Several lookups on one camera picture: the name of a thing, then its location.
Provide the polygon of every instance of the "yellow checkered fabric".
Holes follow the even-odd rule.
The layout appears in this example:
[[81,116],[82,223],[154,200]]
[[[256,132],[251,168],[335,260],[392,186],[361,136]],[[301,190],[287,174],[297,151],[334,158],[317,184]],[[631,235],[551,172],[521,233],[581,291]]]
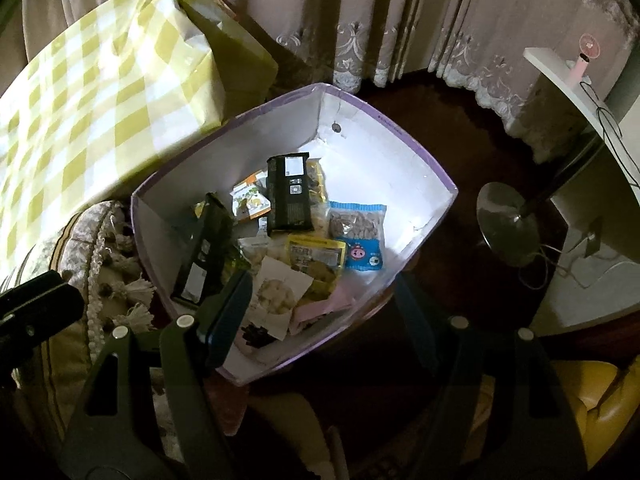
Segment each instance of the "yellow checkered fabric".
[[109,0],[0,98],[0,280],[37,240],[227,118],[277,65],[215,0]]

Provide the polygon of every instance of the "food packaging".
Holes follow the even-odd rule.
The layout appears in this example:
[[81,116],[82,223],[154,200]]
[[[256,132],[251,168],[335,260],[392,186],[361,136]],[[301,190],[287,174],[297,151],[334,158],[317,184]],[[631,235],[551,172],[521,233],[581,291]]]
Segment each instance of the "food packaging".
[[348,269],[382,269],[386,206],[329,202],[329,236],[347,243]]
[[233,221],[220,200],[207,193],[184,251],[173,300],[197,307],[204,298],[222,290],[222,270],[232,227]]
[[268,158],[267,193],[271,211],[267,233],[311,231],[311,204],[306,175],[308,153],[289,153]]
[[265,256],[270,256],[281,262],[287,261],[286,242],[286,234],[276,234],[269,237],[258,232],[258,235],[254,237],[238,238],[237,244],[240,253],[249,262],[254,274],[257,274]]
[[258,171],[248,176],[231,190],[231,211],[237,222],[253,220],[266,215],[271,203],[265,197],[267,172]]
[[306,160],[306,175],[309,184],[309,202],[311,206],[326,202],[326,187],[324,186],[324,173],[319,158]]
[[311,276],[314,281],[305,297],[309,301],[326,300],[344,268],[346,244],[305,235],[289,235],[286,253],[289,264]]
[[313,280],[304,272],[265,256],[254,279],[254,294],[245,319],[282,341],[287,335],[294,307]]

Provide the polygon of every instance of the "cable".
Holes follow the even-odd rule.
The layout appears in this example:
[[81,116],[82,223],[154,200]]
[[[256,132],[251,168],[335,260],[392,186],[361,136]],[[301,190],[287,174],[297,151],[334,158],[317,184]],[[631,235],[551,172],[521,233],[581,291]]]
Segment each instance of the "cable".
[[[520,280],[520,283],[522,283],[524,286],[526,286],[526,287],[527,287],[528,289],[530,289],[530,290],[542,290],[542,289],[545,287],[545,285],[547,284],[548,279],[549,279],[549,265],[552,265],[552,266],[554,266],[554,267],[556,268],[556,270],[558,270],[558,271],[559,271],[560,276],[562,276],[563,278],[567,278],[567,277],[571,278],[572,280],[574,280],[574,282],[575,282],[575,283],[577,283],[577,285],[578,285],[580,288],[582,288],[583,290],[586,290],[586,289],[587,289],[587,288],[589,288],[590,286],[593,286],[593,285],[595,285],[597,282],[599,282],[599,281],[604,277],[604,275],[605,275],[605,274],[607,274],[610,270],[615,269],[616,267],[622,266],[622,265],[624,265],[624,264],[633,264],[633,265],[637,265],[635,262],[632,262],[632,261],[630,261],[630,260],[625,260],[625,261],[623,261],[623,262],[616,262],[616,263],[615,263],[615,264],[613,264],[612,266],[607,267],[607,269],[606,269],[606,270],[605,270],[605,271],[604,271],[604,272],[603,272],[599,277],[597,277],[597,278],[596,278],[596,280],[594,280],[594,281],[593,281],[593,283],[589,283],[589,284],[585,285],[584,283],[582,283],[582,282],[577,278],[577,276],[572,272],[572,270],[571,270],[571,268],[570,268],[570,267],[563,267],[563,266],[561,266],[560,264],[558,264],[557,262],[554,262],[551,258],[549,258],[549,257],[545,254],[545,251],[544,251],[544,248],[547,248],[547,249],[551,249],[552,251],[555,251],[555,252],[556,252],[556,253],[558,253],[559,255],[562,255],[562,254],[569,254],[569,253],[571,253],[572,251],[574,251],[575,249],[577,249],[577,248],[578,248],[578,246],[579,246],[583,241],[585,241],[585,240],[588,240],[588,237],[587,237],[587,236],[585,236],[585,235],[583,235],[583,236],[582,236],[582,238],[580,238],[580,240],[578,240],[578,241],[573,245],[573,247],[571,247],[571,248],[569,248],[569,249],[567,249],[567,250],[565,250],[565,251],[562,251],[562,250],[560,250],[560,249],[556,249],[555,247],[550,246],[550,245],[547,245],[547,244],[542,244],[542,245],[540,245],[540,249],[539,249],[537,252],[535,252],[535,253],[534,253],[534,260],[535,260],[535,258],[536,258],[537,256],[540,256],[540,257],[545,261],[545,277],[544,277],[544,280],[542,281],[542,284],[541,284],[541,285],[539,285],[539,286],[533,286],[533,285],[531,285],[530,283],[527,283],[527,282],[524,280],[524,278],[522,277],[522,269],[523,269],[523,268],[525,268],[525,267],[522,267],[522,268],[520,268],[520,269],[518,270],[518,279]],[[592,256],[592,257],[594,257],[594,258],[597,258],[597,259],[599,259],[599,260],[605,260],[605,261],[607,261],[607,260],[608,260],[608,261],[612,261],[613,259],[618,258],[618,257],[620,256],[620,254],[619,254],[619,253],[617,253],[613,258],[607,258],[607,257],[604,257],[604,256],[597,256],[596,254],[592,254],[591,256]]]
[[[610,129],[615,134],[616,138],[618,139],[618,142],[620,143],[620,146],[622,146],[622,149],[624,150],[625,155],[628,157],[628,159],[634,165],[634,167],[636,168],[636,171],[638,172],[638,174],[640,174],[640,168],[638,167],[636,162],[633,160],[633,158],[631,157],[630,153],[627,151],[626,146],[624,145],[624,142],[622,142],[622,129],[620,128],[620,125],[616,121],[616,118],[613,116],[613,114],[611,113],[611,111],[608,108],[600,105],[600,103],[602,101],[598,97],[598,94],[596,93],[596,91],[593,89],[593,86],[591,86],[586,81],[580,81],[580,87],[582,88],[582,90],[584,90],[585,94],[587,94],[587,96],[589,97],[591,102],[593,102],[593,104],[596,106],[596,116],[598,118],[598,121],[600,122],[600,127],[602,128],[603,141],[604,141],[605,145],[606,145],[607,141],[609,141],[610,150],[616,156],[616,159],[618,160],[618,164],[623,169],[623,171],[626,174],[626,176],[628,177],[628,179],[631,179],[631,182],[629,182],[628,184],[630,186],[632,186],[632,187],[636,187],[636,188],[640,189],[640,184],[638,184],[638,181],[631,174],[631,172],[629,171],[629,168],[626,167],[625,163],[622,162],[622,159],[620,158],[620,155],[616,151],[616,147],[613,145],[613,141],[611,140],[611,136],[610,136],[609,130],[605,126],[605,122],[606,122],[609,125]],[[545,254],[545,251],[544,251],[544,248],[547,248],[547,249],[551,249],[551,250],[559,253],[559,255],[568,254],[568,253],[571,253],[573,250],[575,250],[583,241],[585,241],[587,239],[588,239],[588,237],[586,235],[583,235],[582,238],[580,238],[578,240],[578,242],[574,244],[573,247],[571,247],[570,249],[568,249],[566,251],[561,251],[560,249],[556,249],[555,247],[552,247],[550,245],[542,244],[540,246],[540,249],[536,253],[534,253],[534,260],[536,259],[536,257],[540,256],[545,261],[545,278],[544,278],[542,284],[539,285],[539,286],[533,286],[533,285],[530,285],[529,283],[527,283],[522,277],[522,268],[520,268],[518,270],[518,279],[520,280],[520,283],[522,283],[524,286],[526,286],[530,290],[542,290],[542,288],[544,288],[546,286],[546,284],[548,282],[548,279],[549,279],[549,265],[552,265],[559,271],[560,275],[563,278],[571,277],[574,280],[574,282],[577,283],[578,286],[580,286],[580,288],[587,289],[590,286],[595,285],[597,282],[599,282],[604,277],[605,274],[607,274],[610,270],[613,270],[614,268],[616,268],[618,266],[621,266],[621,265],[624,265],[624,264],[637,265],[635,262],[632,262],[632,261],[629,261],[629,260],[625,260],[623,262],[616,262],[612,266],[608,267],[596,280],[594,280],[593,283],[585,285],[584,283],[580,282],[580,280],[578,280],[578,278],[574,275],[574,273],[572,273],[570,268],[563,267],[563,266],[559,265],[557,262],[554,262],[551,258],[549,258]],[[592,254],[591,256],[593,256],[594,258],[597,258],[599,260],[613,261],[614,259],[619,257],[620,254],[616,254],[612,258],[605,257],[605,256],[599,256],[597,254]]]
[[600,106],[600,103],[602,101],[598,97],[598,94],[596,93],[596,91],[593,89],[593,86],[591,86],[586,81],[580,81],[580,87],[582,88],[582,90],[584,90],[584,93],[587,94],[587,97],[591,100],[591,102],[596,105],[596,116],[598,117],[598,121],[600,122],[600,127],[602,128],[602,135],[604,136],[604,139],[603,139],[604,143],[606,144],[607,141],[609,141],[610,149],[613,152],[613,154],[616,156],[616,159],[618,160],[618,164],[623,169],[623,171],[625,172],[626,176],[629,179],[632,180],[632,182],[629,182],[629,185],[632,186],[632,187],[637,187],[638,189],[640,189],[640,184],[638,184],[638,181],[631,174],[631,172],[629,171],[629,169],[625,165],[625,163],[622,162],[622,159],[620,158],[620,154],[616,150],[616,147],[613,145],[613,141],[611,140],[609,131],[605,127],[605,122],[604,121],[606,121],[607,124],[610,126],[610,128],[613,130],[613,133],[618,138],[618,142],[620,143],[620,146],[622,146],[622,149],[625,152],[625,155],[628,157],[628,159],[634,165],[634,167],[636,168],[636,171],[638,173],[640,173],[640,168],[638,168],[638,165],[633,160],[633,158],[631,157],[630,153],[627,151],[624,142],[622,142],[622,129],[620,128],[620,125],[616,121],[616,118],[613,116],[613,114],[611,113],[611,111],[608,108],[606,108],[604,106]]

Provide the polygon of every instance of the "curtain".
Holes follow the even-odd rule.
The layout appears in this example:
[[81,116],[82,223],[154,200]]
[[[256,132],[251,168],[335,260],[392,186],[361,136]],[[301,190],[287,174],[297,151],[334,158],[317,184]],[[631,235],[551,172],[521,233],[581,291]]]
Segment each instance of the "curtain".
[[[0,92],[71,23],[107,0],[23,0],[0,49],[17,59],[0,73]],[[363,78],[378,86],[402,73],[422,0],[226,0],[280,65],[275,93],[320,80],[349,92]]]
[[586,74],[604,99],[640,30],[629,0],[448,0],[437,19],[439,32],[424,46],[429,70],[474,91],[507,133],[532,147],[537,162],[564,153],[586,122],[523,58],[524,49],[546,46],[575,60],[581,35],[594,35],[602,52]]

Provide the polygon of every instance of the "yellow cushion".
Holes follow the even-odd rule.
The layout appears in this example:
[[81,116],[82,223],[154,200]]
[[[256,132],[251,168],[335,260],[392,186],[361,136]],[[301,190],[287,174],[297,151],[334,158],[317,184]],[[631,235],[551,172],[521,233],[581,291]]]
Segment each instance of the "yellow cushion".
[[566,395],[566,399],[569,401],[571,411],[574,412],[575,421],[578,425],[578,430],[580,430],[582,442],[584,443],[584,433],[587,431],[587,408],[584,406],[584,403],[574,395]]
[[595,408],[616,378],[618,369],[601,361],[552,361],[562,390],[580,399],[587,410]]
[[640,357],[597,408],[587,414],[584,447],[591,468],[618,439],[640,405]]

